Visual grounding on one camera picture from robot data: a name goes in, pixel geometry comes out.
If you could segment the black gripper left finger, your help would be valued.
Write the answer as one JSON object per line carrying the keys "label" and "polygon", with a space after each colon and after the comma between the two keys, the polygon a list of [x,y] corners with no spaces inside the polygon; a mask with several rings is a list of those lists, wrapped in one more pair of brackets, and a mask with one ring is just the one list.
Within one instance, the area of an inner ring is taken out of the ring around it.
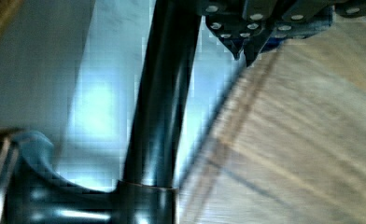
{"label": "black gripper left finger", "polygon": [[227,48],[235,60],[240,58],[246,33],[242,18],[244,0],[199,0],[199,12],[211,33]]}

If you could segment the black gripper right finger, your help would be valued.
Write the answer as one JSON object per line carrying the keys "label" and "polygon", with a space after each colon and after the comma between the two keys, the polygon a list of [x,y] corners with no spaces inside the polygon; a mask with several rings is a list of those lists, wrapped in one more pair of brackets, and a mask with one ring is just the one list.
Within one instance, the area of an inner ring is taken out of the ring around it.
{"label": "black gripper right finger", "polygon": [[330,0],[277,0],[260,32],[243,46],[246,66],[278,48],[287,39],[305,39],[329,29],[333,22]]}

